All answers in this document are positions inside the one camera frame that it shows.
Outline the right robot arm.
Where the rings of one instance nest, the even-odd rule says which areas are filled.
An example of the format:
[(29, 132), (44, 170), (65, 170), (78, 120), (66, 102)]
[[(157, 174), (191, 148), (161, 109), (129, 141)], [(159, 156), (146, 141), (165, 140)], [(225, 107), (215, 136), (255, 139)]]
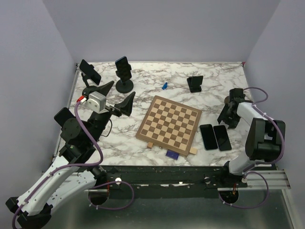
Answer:
[(224, 165), (227, 171), (219, 175), (219, 181), (225, 187), (234, 184), (236, 176), (245, 177), (258, 165), (277, 163), (285, 151), (285, 122), (269, 117), (257, 107), (256, 102), (247, 100), (243, 88), (233, 88), (225, 98), (217, 122), (235, 129), (241, 119), (249, 124), (250, 129), (244, 152), (227, 161)]

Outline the black round-base phone stand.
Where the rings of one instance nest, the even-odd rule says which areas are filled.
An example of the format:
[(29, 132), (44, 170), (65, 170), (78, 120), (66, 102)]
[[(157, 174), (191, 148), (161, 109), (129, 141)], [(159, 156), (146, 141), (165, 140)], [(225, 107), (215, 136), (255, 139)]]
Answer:
[(131, 79), (124, 83), (121, 80), (119, 80), (116, 83), (116, 90), (119, 93), (126, 94), (129, 93), (132, 89), (133, 89), (133, 82), (131, 81)]

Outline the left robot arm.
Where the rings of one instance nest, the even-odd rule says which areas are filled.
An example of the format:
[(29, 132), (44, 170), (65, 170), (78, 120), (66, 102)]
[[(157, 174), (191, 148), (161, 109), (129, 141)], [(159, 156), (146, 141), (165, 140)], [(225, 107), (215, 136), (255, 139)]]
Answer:
[(75, 194), (112, 184), (100, 166), (103, 152), (98, 140), (113, 115), (131, 115), (136, 95), (132, 92), (121, 103), (107, 106), (106, 96), (113, 84), (111, 81), (102, 86), (87, 86), (77, 100), (74, 112), (65, 107), (55, 115), (65, 145), (28, 191), (6, 201), (14, 214), (12, 228), (19, 225), (22, 229), (41, 229), (56, 208)]

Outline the black smartphone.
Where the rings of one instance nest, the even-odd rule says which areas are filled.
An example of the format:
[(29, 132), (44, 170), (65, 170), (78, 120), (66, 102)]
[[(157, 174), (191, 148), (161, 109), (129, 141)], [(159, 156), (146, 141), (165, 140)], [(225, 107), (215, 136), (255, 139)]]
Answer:
[(218, 149), (220, 151), (230, 151), (232, 146), (229, 140), (227, 129), (224, 125), (216, 125), (213, 127)]
[(218, 148), (214, 130), (211, 124), (200, 125), (200, 132), (205, 150), (215, 150)]

